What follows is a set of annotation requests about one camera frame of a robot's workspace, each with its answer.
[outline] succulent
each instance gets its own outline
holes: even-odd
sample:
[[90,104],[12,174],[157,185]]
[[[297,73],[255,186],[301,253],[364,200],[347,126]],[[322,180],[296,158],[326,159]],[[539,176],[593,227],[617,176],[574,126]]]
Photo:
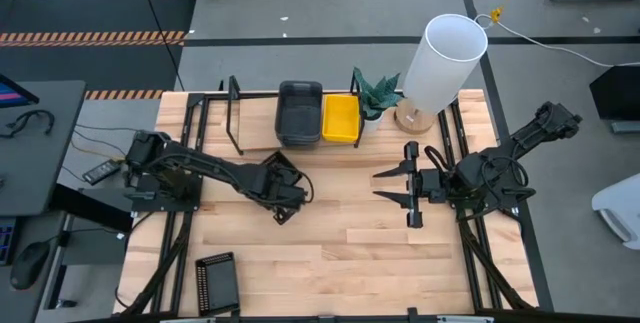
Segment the succulent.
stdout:
[[400,73],[387,79],[382,79],[373,87],[369,84],[360,69],[353,68],[353,76],[360,84],[360,95],[362,99],[362,108],[366,119],[377,119],[387,108],[395,107],[402,97],[395,93],[398,86],[398,78]]

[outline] monitor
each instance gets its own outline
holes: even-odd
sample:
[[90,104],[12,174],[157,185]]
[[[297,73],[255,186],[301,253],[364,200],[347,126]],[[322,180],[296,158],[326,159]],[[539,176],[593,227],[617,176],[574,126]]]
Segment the monitor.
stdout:
[[0,74],[0,109],[37,104],[38,97]]

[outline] lamp base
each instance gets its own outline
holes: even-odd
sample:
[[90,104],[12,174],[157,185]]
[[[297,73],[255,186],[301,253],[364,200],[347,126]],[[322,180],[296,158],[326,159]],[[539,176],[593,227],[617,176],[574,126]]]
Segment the lamp base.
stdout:
[[409,99],[403,99],[398,103],[393,120],[403,132],[422,134],[431,128],[436,115],[421,111],[415,108]]

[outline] white cylinder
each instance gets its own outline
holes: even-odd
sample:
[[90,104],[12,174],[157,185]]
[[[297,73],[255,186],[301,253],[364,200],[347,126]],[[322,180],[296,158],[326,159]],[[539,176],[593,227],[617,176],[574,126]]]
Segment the white cylinder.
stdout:
[[446,108],[487,50],[487,35],[458,14],[433,18],[424,30],[403,85],[405,97],[427,114]]

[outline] yellow container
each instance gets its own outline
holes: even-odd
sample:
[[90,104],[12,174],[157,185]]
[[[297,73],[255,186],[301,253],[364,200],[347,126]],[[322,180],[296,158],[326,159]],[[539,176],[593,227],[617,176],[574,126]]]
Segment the yellow container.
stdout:
[[322,116],[322,136],[331,142],[355,142],[360,129],[358,97],[327,95]]

